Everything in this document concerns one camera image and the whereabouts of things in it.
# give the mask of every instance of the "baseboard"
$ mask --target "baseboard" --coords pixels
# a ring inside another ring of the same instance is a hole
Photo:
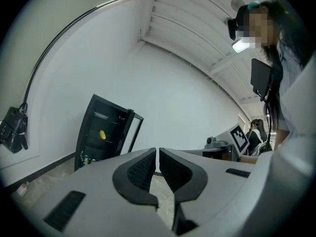
[[[154,175],[155,176],[163,176],[163,174],[161,174],[160,172],[157,172],[157,171],[154,172]]]
[[[15,183],[5,187],[5,190],[11,194],[12,192],[16,191],[21,184],[26,183],[26,182],[32,182],[33,180],[35,180],[36,178],[42,176],[43,174],[47,173],[48,171],[52,170],[53,168],[57,167],[58,165],[68,161],[69,159],[71,159],[72,157],[75,157],[75,153],[72,153],[64,158],[59,159],[58,161],[53,162],[52,164],[34,172],[31,175],[28,175],[24,178],[22,178],[19,181],[16,181]]]

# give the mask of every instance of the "ceiling light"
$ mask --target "ceiling light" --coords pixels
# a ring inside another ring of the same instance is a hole
[[[239,8],[245,5],[245,2],[243,0],[232,0],[231,1],[231,7],[235,12],[238,12]]]
[[[245,49],[247,49],[249,47],[250,47],[249,42],[246,43],[246,42],[244,42],[243,39],[237,39],[232,44],[232,48],[235,50],[236,53],[240,53],[241,51],[244,51]]]

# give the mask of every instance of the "black cable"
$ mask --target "black cable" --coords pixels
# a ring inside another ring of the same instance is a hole
[[[267,139],[267,144],[266,144],[266,149],[265,149],[265,152],[266,152],[266,151],[268,151],[269,144],[270,144],[272,121],[271,121],[271,110],[270,110],[270,107],[267,103],[267,100],[265,98],[263,98],[263,101],[265,102],[267,109],[268,109],[268,113],[269,113],[269,134],[268,134],[268,139]]]

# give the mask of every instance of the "black mini fridge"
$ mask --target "black mini fridge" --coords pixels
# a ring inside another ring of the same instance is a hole
[[[78,136],[75,171],[96,161],[119,156],[123,147],[125,153],[131,152],[143,120],[133,110],[94,94]]]

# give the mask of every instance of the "black monitor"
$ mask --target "black monitor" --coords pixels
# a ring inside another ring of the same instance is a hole
[[[255,58],[251,59],[251,80],[253,92],[260,94],[260,101],[268,93],[271,67]]]

